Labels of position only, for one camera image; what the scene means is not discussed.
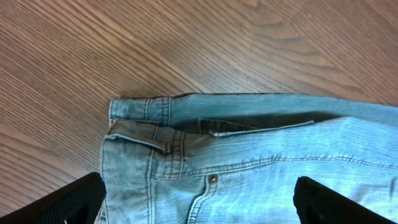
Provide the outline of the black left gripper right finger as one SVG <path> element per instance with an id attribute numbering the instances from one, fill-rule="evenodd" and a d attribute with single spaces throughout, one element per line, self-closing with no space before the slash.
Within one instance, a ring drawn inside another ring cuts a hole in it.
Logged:
<path id="1" fill-rule="evenodd" d="M 306 176 L 297 179 L 293 202 L 301 224 L 394 224 Z"/>

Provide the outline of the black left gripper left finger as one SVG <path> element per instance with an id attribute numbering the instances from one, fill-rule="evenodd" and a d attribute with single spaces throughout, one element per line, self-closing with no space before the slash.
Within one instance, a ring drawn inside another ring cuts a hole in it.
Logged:
<path id="1" fill-rule="evenodd" d="M 1 217 L 1 224 L 94 224 L 105 196 L 100 174 L 91 172 Z"/>

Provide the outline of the light blue denim shorts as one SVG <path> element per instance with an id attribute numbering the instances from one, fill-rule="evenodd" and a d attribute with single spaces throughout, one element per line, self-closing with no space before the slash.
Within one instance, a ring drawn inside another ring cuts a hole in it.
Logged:
<path id="1" fill-rule="evenodd" d="M 308 95 L 115 99 L 100 223 L 298 223 L 310 177 L 397 220 L 397 108 Z"/>

